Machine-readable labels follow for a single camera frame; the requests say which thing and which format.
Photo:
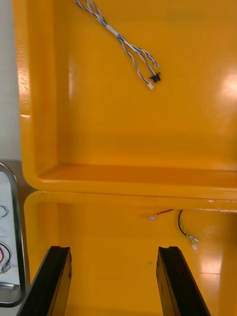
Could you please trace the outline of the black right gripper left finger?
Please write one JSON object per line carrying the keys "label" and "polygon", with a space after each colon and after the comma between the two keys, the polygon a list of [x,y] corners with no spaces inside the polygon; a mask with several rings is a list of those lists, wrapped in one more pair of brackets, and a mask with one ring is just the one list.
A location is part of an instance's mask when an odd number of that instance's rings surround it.
{"label": "black right gripper left finger", "polygon": [[48,249],[31,284],[18,316],[63,316],[72,279],[69,247]]}

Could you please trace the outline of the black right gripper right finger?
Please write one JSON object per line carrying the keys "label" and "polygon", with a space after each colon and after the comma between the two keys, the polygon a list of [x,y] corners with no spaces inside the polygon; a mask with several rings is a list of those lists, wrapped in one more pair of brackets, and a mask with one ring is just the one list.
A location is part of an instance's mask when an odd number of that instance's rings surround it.
{"label": "black right gripper right finger", "polygon": [[158,248],[156,277],[164,316],[210,315],[183,253],[178,247]]}

